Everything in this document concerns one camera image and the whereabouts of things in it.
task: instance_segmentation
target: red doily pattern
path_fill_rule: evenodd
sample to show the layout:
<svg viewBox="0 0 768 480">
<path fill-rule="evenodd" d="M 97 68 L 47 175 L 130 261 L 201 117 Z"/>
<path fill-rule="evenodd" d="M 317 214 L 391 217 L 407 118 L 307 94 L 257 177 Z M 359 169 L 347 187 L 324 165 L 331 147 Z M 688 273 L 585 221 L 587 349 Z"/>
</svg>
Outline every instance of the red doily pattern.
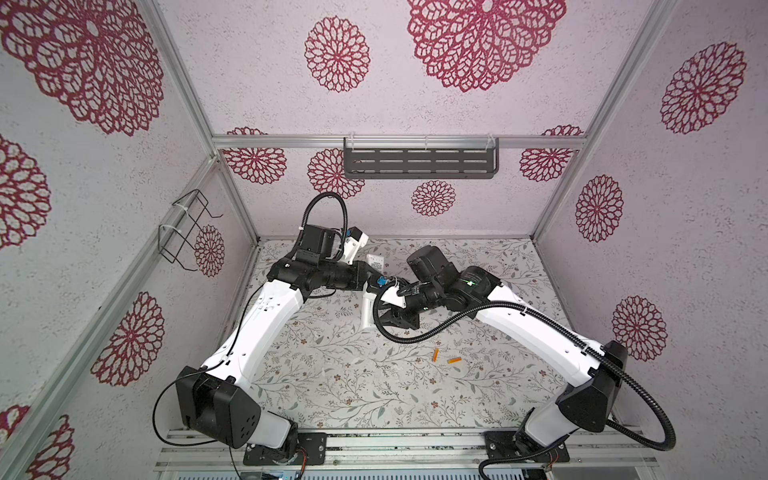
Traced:
<svg viewBox="0 0 768 480">
<path fill-rule="evenodd" d="M 584 132 L 573 125 L 558 125 L 544 132 L 544 135 L 581 135 Z M 560 177 L 574 151 L 568 148 L 527 148 L 520 157 L 520 171 L 537 182 Z"/>
<path fill-rule="evenodd" d="M 29 406 L 14 405 L 10 409 L 0 412 L 0 448 L 11 437 L 16 426 L 29 412 Z"/>
<path fill-rule="evenodd" d="M 630 355 L 647 362 L 661 355 L 667 346 L 667 324 L 648 299 L 628 296 L 616 305 L 614 335 Z"/>
<path fill-rule="evenodd" d="M 249 127 L 238 127 L 227 133 L 266 135 Z M 255 184 L 277 182 L 286 173 L 286 156 L 282 148 L 234 148 L 222 150 L 221 153 L 234 173 Z"/>
<path fill-rule="evenodd" d="M 69 461 L 74 453 L 69 415 L 62 415 L 56 430 L 48 435 L 45 446 L 27 468 L 27 480 L 61 480 L 69 472 Z"/>
<path fill-rule="evenodd" d="M 744 52 L 735 44 L 710 45 L 688 58 L 661 98 L 661 121 L 676 134 L 700 130 L 722 115 L 744 83 Z"/>
<path fill-rule="evenodd" d="M 0 0 L 0 32 L 77 120 L 133 135 L 159 115 L 163 69 L 131 0 Z"/>
<path fill-rule="evenodd" d="M 194 259 L 205 276 L 216 276 L 224 265 L 224 240 L 213 225 L 200 229 L 194 242 Z"/>
<path fill-rule="evenodd" d="M 99 383 L 127 386 L 149 370 L 163 346 L 163 310 L 147 292 L 139 293 L 91 367 Z"/>
<path fill-rule="evenodd" d="M 336 192 L 344 199 L 357 195 L 366 184 L 365 180 L 353 180 L 344 175 L 344 152 L 338 148 L 317 152 L 310 159 L 306 174 L 315 190 Z"/>
<path fill-rule="evenodd" d="M 306 66 L 331 91 L 349 91 L 368 73 L 371 59 L 366 38 L 345 18 L 326 17 L 315 24 L 304 42 Z"/>
<path fill-rule="evenodd" d="M 488 90 L 531 64 L 565 0 L 408 0 L 414 55 L 445 87 Z"/>
<path fill-rule="evenodd" d="M 411 196 L 411 206 L 425 217 L 444 214 L 453 206 L 456 192 L 451 184 L 430 180 L 419 185 Z"/>
<path fill-rule="evenodd" d="M 624 201 L 619 184 L 608 175 L 588 181 L 576 202 L 576 225 L 591 242 L 605 240 L 619 226 Z"/>
<path fill-rule="evenodd" d="M 34 237 L 50 211 L 51 191 L 37 161 L 0 135 L 0 250 Z"/>
</svg>

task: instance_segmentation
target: floral tabletop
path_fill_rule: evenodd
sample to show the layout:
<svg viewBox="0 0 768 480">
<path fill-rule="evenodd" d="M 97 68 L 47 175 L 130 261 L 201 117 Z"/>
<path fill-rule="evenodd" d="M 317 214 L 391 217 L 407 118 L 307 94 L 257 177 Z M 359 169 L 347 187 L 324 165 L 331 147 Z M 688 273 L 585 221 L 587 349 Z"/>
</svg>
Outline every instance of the floral tabletop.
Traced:
<svg viewBox="0 0 768 480">
<path fill-rule="evenodd" d="M 429 244 L 440 247 L 459 271 L 481 266 L 568 325 L 528 240 L 371 240 L 358 258 L 384 256 L 385 273 L 413 279 L 406 258 Z M 252 288 L 292 245 L 262 243 Z M 531 407 L 563 386 L 536 355 L 478 320 L 459 320 L 415 345 L 361 332 L 360 298 L 360 292 L 337 292 L 307 300 L 288 321 L 253 378 L 263 408 L 304 428 L 506 427 L 518 425 Z M 420 332 L 447 317 L 443 308 L 422 314 Z M 455 357 L 462 360 L 448 364 Z"/>
</svg>

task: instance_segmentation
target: ventilation grille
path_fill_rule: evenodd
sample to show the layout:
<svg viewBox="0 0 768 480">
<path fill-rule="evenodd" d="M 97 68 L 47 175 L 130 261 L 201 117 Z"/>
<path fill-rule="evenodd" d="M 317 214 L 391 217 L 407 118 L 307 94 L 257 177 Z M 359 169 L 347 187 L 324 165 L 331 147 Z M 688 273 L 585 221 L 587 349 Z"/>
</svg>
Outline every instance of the ventilation grille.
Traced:
<svg viewBox="0 0 768 480">
<path fill-rule="evenodd" d="M 298 472 L 266 472 L 275 476 L 283 476 L 284 480 L 291 480 L 296 477 Z M 523 472 L 519 468 L 507 468 L 503 472 L 494 473 L 487 470 L 486 474 L 492 480 L 525 480 Z M 243 480 L 259 480 L 260 472 L 241 471 L 240 476 Z M 234 472 L 183 472 L 177 477 L 177 480 L 238 480 Z M 304 472 L 302 480 L 481 480 L 477 470 L 459 469 L 459 470 L 441 470 L 441 469 L 419 469 L 419 470 L 320 470 Z"/>
<path fill-rule="evenodd" d="M 353 179 L 493 178 L 496 141 L 486 149 L 352 149 L 344 140 L 344 174 Z"/>
</svg>

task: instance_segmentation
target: black mounting plate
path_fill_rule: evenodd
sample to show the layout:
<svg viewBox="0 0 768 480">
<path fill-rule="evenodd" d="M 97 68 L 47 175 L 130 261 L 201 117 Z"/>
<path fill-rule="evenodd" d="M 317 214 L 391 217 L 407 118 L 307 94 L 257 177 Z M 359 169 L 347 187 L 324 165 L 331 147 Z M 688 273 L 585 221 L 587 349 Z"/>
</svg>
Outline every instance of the black mounting plate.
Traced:
<svg viewBox="0 0 768 480">
<path fill-rule="evenodd" d="M 322 465 L 326 461 L 326 433 L 299 433 L 299 447 L 306 450 L 307 465 Z M 267 447 L 254 445 L 250 450 L 246 449 L 243 457 L 243 465 L 262 466 L 262 465 L 301 465 L 304 462 L 304 455 L 296 449 L 296 455 L 286 463 L 277 463 L 269 457 L 266 457 L 264 449 Z"/>
<path fill-rule="evenodd" d="M 494 430 L 492 432 L 486 432 L 485 437 L 485 452 L 488 453 L 488 458 L 496 460 L 497 458 L 509 458 L 520 455 L 520 452 L 515 448 L 515 432 L 517 430 Z M 531 460 L 534 463 L 549 463 L 557 459 L 557 463 L 567 463 L 571 460 L 571 456 L 568 454 L 568 447 L 565 444 L 558 445 L 554 450 L 549 453 L 536 456 Z"/>
</svg>

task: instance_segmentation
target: wire rack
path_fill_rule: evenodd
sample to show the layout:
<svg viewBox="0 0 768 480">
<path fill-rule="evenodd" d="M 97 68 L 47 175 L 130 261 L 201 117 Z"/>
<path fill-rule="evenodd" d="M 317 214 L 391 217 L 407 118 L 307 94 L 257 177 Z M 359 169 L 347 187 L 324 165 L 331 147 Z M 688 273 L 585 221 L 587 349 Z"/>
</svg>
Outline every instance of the wire rack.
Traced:
<svg viewBox="0 0 768 480">
<path fill-rule="evenodd" d="M 197 204 L 201 205 L 202 208 L 200 209 L 200 212 L 197 215 L 193 215 L 190 213 L 190 210 L 193 209 L 196 202 Z M 181 253 L 185 245 L 188 245 L 192 250 L 195 250 L 194 246 L 192 245 L 192 243 L 190 243 L 188 239 L 189 239 L 189 236 L 194 231 L 195 227 L 198 230 L 203 229 L 198 223 L 198 221 L 200 220 L 200 217 L 203 216 L 203 213 L 208 214 L 208 217 L 210 218 L 221 218 L 223 214 L 213 215 L 210 212 L 210 210 L 208 210 L 208 199 L 205 197 L 203 192 L 201 192 L 198 189 L 191 190 L 188 193 L 182 195 L 181 197 L 179 197 L 178 200 L 172 203 L 172 206 L 182 209 L 184 211 L 184 215 L 176 222 L 175 225 L 168 225 L 167 223 L 163 223 L 157 226 L 157 252 L 160 255 L 162 255 L 165 260 L 168 260 L 170 263 L 178 263 L 179 265 L 181 265 L 181 268 L 187 271 L 197 272 L 198 270 L 197 268 L 185 267 L 184 264 L 179 259 L 179 254 Z M 184 233 L 179 228 L 179 226 L 181 225 L 181 222 L 185 218 L 189 218 L 190 220 L 192 220 L 192 225 L 190 225 L 190 229 L 186 233 Z M 174 252 L 169 250 L 167 247 L 168 247 L 168 244 L 171 243 L 171 241 L 173 241 L 175 237 L 181 238 L 181 244 Z"/>
</svg>

